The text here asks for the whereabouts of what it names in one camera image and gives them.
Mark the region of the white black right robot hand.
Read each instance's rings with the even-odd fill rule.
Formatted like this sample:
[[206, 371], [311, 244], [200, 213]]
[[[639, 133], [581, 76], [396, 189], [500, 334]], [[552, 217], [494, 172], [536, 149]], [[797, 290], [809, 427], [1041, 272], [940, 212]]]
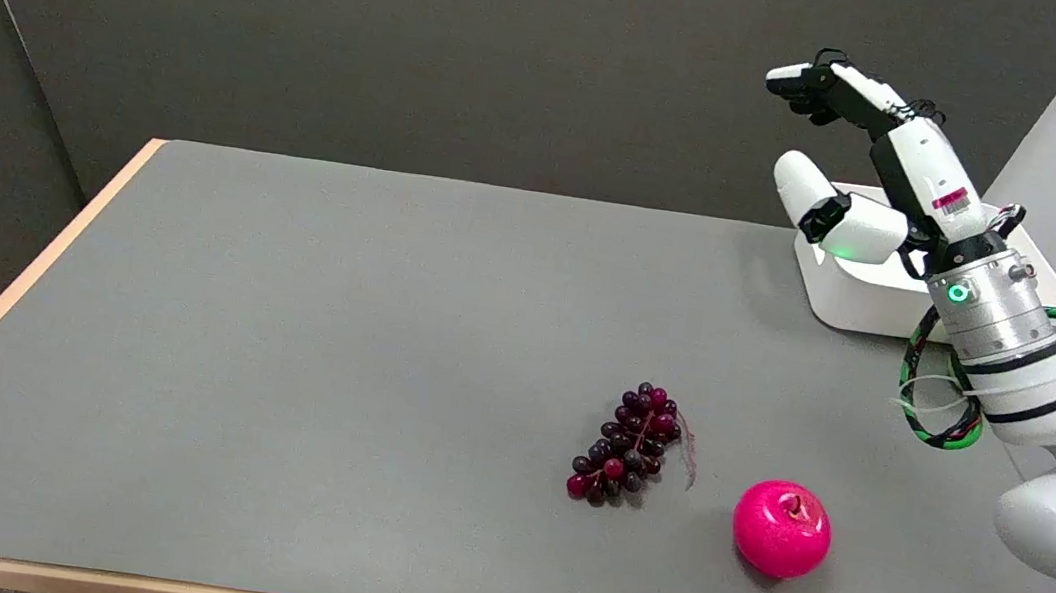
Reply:
[[881, 265], [900, 259], [914, 280], [989, 255], [999, 237], [953, 144], [926, 98], [912, 101], [870, 76], [838, 49], [811, 63], [767, 70], [766, 90], [811, 125], [849, 123], [870, 138], [869, 157], [885, 200], [847, 192], [800, 151], [776, 160], [784, 212], [803, 240], [837, 259]]

